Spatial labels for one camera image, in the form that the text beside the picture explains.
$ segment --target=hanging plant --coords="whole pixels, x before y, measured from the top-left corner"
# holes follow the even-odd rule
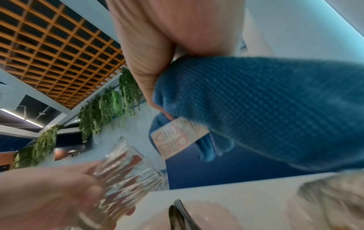
[[[125,115],[134,116],[134,107],[135,105],[138,105],[138,109],[140,110],[139,105],[144,99],[144,96],[137,82],[133,78],[132,73],[127,68],[121,69],[121,75],[119,77],[119,88],[121,92]]]
[[[57,132],[63,125],[54,125],[41,133],[31,146],[26,146],[15,155],[14,167],[24,168],[38,165],[53,151],[56,144]]]
[[[139,109],[144,97],[129,69],[121,70],[119,77],[121,94],[114,89],[114,87],[105,89],[102,94],[96,95],[81,108],[78,118],[83,142],[86,142],[91,134],[100,133],[102,126],[111,123],[113,117],[123,114],[136,115],[134,107],[138,105]]]

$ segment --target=blue fabric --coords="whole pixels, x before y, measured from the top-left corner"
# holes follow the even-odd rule
[[[364,65],[278,58],[183,57],[154,102],[237,145],[300,169],[364,159]]]
[[[154,144],[150,133],[154,132],[155,130],[159,129],[169,122],[170,120],[163,113],[159,113],[158,115],[156,115],[152,121],[152,125],[149,129],[149,140],[157,151],[158,149]],[[234,147],[234,142],[218,134],[209,133],[203,136],[201,139],[197,140],[196,145],[201,152],[200,160],[210,162],[215,159],[216,155],[221,156],[223,153],[230,151]]]

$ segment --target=white table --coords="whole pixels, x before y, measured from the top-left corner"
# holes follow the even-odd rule
[[[182,202],[208,200],[230,210],[244,230],[291,230],[286,217],[286,203],[297,188],[307,181],[333,173],[314,174],[253,182],[151,192],[136,206],[135,213],[118,221],[116,230],[134,230],[154,214]]]

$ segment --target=glass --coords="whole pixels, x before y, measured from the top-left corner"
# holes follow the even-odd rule
[[[94,176],[105,185],[106,194],[93,210],[79,213],[77,227],[110,230],[149,191],[165,180],[163,174],[124,138],[120,138]]]

